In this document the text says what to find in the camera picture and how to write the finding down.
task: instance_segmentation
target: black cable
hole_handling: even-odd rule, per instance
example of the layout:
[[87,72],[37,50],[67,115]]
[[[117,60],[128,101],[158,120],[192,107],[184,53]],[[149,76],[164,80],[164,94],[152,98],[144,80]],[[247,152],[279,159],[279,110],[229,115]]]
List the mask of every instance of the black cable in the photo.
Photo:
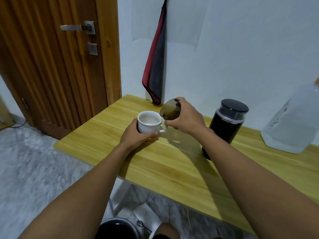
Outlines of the black cable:
[[21,126],[9,126],[10,128],[19,128],[19,127],[22,127],[22,126],[24,126],[26,124],[26,121],[23,123],[23,125],[21,125]]

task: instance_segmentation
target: red and gray towel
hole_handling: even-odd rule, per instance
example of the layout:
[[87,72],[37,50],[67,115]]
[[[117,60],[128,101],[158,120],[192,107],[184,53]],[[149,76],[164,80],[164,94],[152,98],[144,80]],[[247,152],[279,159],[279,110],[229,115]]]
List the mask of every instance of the red and gray towel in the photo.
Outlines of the red and gray towel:
[[162,101],[167,12],[166,3],[167,0],[164,1],[162,7],[159,23],[148,54],[142,78],[144,88],[156,105],[161,104]]

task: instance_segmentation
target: black bucket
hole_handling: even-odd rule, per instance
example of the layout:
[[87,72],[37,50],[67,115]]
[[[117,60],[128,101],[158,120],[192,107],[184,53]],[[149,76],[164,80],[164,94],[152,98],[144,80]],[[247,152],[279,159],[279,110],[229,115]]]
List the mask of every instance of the black bucket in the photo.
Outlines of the black bucket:
[[101,222],[95,239],[140,239],[138,230],[134,225],[123,218],[110,218]]

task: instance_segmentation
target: mug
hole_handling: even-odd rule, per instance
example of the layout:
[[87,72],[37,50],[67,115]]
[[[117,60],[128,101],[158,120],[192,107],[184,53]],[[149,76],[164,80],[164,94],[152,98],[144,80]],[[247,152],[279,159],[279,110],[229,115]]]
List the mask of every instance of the mug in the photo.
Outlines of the mug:
[[162,117],[153,111],[144,111],[138,115],[138,130],[140,133],[165,132],[167,126],[162,123]]

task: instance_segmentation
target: leg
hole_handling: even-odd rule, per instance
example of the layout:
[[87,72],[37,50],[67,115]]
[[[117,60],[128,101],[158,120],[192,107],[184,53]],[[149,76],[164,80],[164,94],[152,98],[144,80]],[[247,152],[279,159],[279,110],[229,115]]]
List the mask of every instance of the leg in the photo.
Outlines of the leg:
[[181,236],[178,230],[174,226],[168,223],[162,223],[158,227],[158,229],[155,231],[154,237],[159,234],[165,235],[169,237],[170,239],[181,239]]

